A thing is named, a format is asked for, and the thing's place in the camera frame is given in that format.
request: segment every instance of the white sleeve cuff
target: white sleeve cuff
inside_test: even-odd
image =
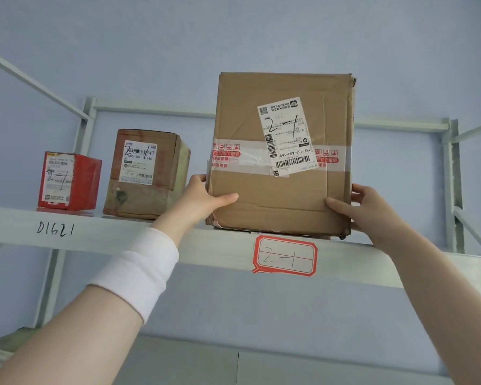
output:
[[[89,281],[130,304],[146,324],[161,293],[166,290],[179,253],[173,240],[155,228],[146,228],[132,243]]]

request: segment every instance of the shelving rack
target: shelving rack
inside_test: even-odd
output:
[[[108,103],[88,97],[83,110],[44,87],[0,57],[0,69],[37,90],[80,118],[73,152],[87,155],[97,111],[142,113],[165,116],[214,118],[214,113],[161,109],[152,105]],[[464,255],[464,228],[481,245],[481,234],[463,211],[460,142],[481,134],[481,126],[458,133],[457,120],[439,122],[395,121],[356,118],[356,127],[397,131],[433,132],[442,136],[444,196],[446,211],[447,256],[481,291],[481,256]],[[32,245],[52,249],[39,298],[36,326],[53,316],[64,259],[67,251],[116,254],[148,223],[105,219],[77,214],[45,213],[0,208],[0,249],[5,244]],[[180,245],[180,262],[250,271],[257,235],[220,230],[194,229]],[[319,249],[314,276],[329,276],[346,281],[402,287],[391,260],[369,245],[311,239]]]

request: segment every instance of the shelf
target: shelf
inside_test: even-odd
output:
[[[149,222],[0,208],[0,243],[117,254]],[[256,233],[193,229],[180,245],[180,262],[253,270]],[[402,287],[392,261],[372,246],[304,239],[318,248],[314,277]],[[481,292],[481,257],[445,253]]]

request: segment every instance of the white packing tape with red print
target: white packing tape with red print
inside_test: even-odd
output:
[[[314,145],[315,157],[323,171],[351,171],[350,146]],[[293,158],[286,165],[298,164]],[[237,173],[275,175],[266,142],[215,139],[212,146],[211,169]]]

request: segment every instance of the red border sticker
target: red border sticker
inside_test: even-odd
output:
[[[312,242],[259,235],[255,241],[254,273],[289,273],[313,276],[317,267],[317,246]]]

